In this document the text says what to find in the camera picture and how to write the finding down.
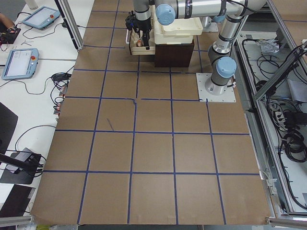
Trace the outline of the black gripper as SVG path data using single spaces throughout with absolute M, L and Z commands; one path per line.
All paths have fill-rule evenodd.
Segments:
M 150 31 L 152 29 L 151 20 L 145 20 L 145 21 L 134 20 L 130 24 L 135 32 L 137 32 L 137 30 L 142 31 L 143 46 L 146 48 L 146 50 L 149 50 Z

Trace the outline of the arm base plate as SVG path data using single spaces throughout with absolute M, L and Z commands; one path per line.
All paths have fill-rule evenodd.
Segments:
M 211 81 L 211 73 L 196 73 L 200 102 L 235 103 L 236 97 L 231 80 L 224 86 Z

